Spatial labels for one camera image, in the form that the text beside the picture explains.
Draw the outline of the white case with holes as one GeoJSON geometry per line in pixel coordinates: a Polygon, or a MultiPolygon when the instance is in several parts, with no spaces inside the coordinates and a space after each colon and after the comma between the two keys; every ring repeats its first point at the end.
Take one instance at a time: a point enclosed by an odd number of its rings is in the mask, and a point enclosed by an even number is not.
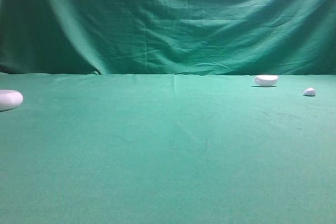
{"type": "Polygon", "coordinates": [[[16,90],[1,90],[0,111],[12,110],[23,102],[23,95],[16,90]]]}

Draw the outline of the small white earbud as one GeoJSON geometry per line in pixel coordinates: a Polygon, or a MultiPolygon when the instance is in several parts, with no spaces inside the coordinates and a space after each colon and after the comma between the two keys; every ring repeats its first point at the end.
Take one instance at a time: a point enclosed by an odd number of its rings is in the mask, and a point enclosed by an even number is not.
{"type": "Polygon", "coordinates": [[[307,88],[304,93],[303,93],[304,96],[308,96],[308,97],[314,97],[316,96],[316,91],[314,88],[307,88]]]}

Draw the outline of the green tablecloth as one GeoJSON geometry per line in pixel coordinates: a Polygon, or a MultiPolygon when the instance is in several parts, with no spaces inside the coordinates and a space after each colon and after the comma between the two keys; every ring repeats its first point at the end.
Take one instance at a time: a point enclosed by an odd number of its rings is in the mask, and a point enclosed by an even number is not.
{"type": "Polygon", "coordinates": [[[24,97],[1,113],[1,223],[335,223],[334,75],[2,74],[1,88],[24,97]]]}

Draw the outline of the white oval earphone case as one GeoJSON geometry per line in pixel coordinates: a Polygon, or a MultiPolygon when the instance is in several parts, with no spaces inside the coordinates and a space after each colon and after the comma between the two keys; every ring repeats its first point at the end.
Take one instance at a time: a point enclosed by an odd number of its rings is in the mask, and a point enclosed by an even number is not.
{"type": "Polygon", "coordinates": [[[272,87],[278,82],[277,75],[262,74],[255,76],[254,83],[261,87],[272,87]]]}

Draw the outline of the green backdrop curtain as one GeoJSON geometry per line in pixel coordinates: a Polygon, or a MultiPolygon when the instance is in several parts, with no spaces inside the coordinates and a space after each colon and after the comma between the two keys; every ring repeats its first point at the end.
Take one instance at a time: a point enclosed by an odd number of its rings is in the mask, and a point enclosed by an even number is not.
{"type": "Polygon", "coordinates": [[[335,0],[1,0],[8,74],[335,74],[335,0]]]}

